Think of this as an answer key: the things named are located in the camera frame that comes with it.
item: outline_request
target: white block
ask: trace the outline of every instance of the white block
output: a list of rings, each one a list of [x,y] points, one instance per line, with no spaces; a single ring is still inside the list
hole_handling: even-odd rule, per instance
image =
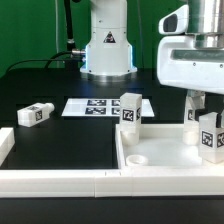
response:
[[[135,145],[139,141],[139,129],[141,126],[142,95],[125,93],[120,98],[120,129],[124,143]]]
[[[199,118],[199,156],[212,163],[224,161],[224,128],[216,128],[217,113]]]
[[[0,165],[15,144],[13,128],[2,128],[0,130]]]
[[[19,125],[31,127],[49,118],[54,110],[52,103],[36,103],[17,111]]]

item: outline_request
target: green backdrop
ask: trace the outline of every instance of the green backdrop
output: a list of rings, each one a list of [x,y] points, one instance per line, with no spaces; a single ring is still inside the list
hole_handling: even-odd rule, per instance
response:
[[[139,0],[142,20],[141,38],[137,1],[127,0],[128,40],[134,47],[134,63],[138,68],[143,66],[155,68],[157,47],[162,38],[158,34],[158,22],[160,18],[176,10],[183,3],[179,0]],[[76,44],[78,48],[84,48],[90,40],[90,1],[71,2],[71,6]],[[27,59],[48,59],[57,50],[66,50],[63,0],[0,1],[0,17],[0,77],[12,63]],[[43,66],[44,63],[35,62],[17,67]]]

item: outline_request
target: white tray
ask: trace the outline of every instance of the white tray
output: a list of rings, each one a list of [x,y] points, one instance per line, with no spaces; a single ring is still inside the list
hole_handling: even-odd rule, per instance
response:
[[[204,163],[182,142],[183,125],[142,125],[140,142],[123,145],[119,125],[115,170],[2,170],[0,197],[224,195],[224,166]],[[149,164],[130,167],[132,153]]]
[[[183,125],[142,125],[136,146],[124,146],[119,125],[116,143],[119,168],[129,171],[132,196],[223,195],[224,166],[204,162],[196,146],[182,143]],[[132,154],[148,158],[147,166],[129,167]]]

